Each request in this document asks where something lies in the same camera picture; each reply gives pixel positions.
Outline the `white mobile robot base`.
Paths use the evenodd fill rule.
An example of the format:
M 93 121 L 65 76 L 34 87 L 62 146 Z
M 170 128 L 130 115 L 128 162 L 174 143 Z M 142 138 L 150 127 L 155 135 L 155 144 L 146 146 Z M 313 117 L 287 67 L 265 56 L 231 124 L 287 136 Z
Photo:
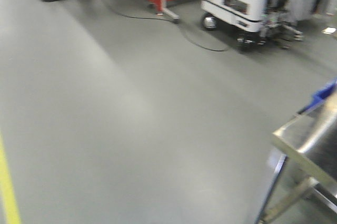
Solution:
M 303 40 L 303 33 L 290 20 L 289 0 L 202 0 L 205 11 L 201 23 L 205 30 L 215 30 L 220 21 L 239 29 L 236 38 L 240 51 L 255 45 L 262 46 L 273 40 L 282 48 L 282 35 L 290 34 L 296 41 Z

